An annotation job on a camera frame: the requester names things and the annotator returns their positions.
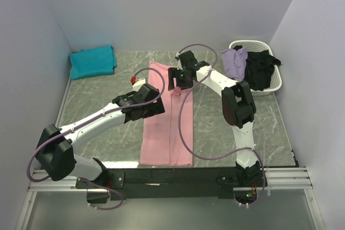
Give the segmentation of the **pink t shirt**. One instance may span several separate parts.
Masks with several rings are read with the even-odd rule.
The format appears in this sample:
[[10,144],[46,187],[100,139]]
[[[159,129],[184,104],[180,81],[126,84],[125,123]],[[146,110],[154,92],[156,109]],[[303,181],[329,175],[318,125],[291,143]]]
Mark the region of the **pink t shirt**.
[[152,166],[191,166],[192,154],[184,147],[178,131],[178,115],[184,97],[187,97],[182,115],[181,129],[185,143],[193,149],[194,104],[187,90],[165,86],[161,96],[165,112],[143,120],[143,141],[140,164]]

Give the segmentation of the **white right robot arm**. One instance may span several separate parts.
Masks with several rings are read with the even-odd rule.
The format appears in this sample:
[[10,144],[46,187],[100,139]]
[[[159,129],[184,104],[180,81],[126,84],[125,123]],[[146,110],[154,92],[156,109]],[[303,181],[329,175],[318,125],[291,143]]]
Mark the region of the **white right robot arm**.
[[236,81],[227,78],[216,71],[206,61],[197,61],[191,51],[178,52],[175,56],[178,66],[168,70],[168,89],[179,87],[186,90],[181,104],[185,104],[193,89],[204,84],[217,93],[222,101],[222,114],[231,126],[236,149],[236,182],[249,186],[262,175],[263,165],[255,151],[253,140],[253,121],[256,105],[246,81]]

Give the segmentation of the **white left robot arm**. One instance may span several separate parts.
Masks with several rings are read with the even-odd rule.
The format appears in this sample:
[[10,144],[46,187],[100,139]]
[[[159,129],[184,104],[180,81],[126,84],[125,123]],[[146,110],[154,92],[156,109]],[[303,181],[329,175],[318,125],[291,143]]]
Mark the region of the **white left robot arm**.
[[85,144],[104,131],[129,121],[146,119],[165,112],[160,91],[145,83],[139,90],[120,95],[100,111],[60,128],[44,128],[35,158],[53,181],[67,176],[88,179],[96,188],[108,181],[108,169],[97,158],[84,158],[74,148]]

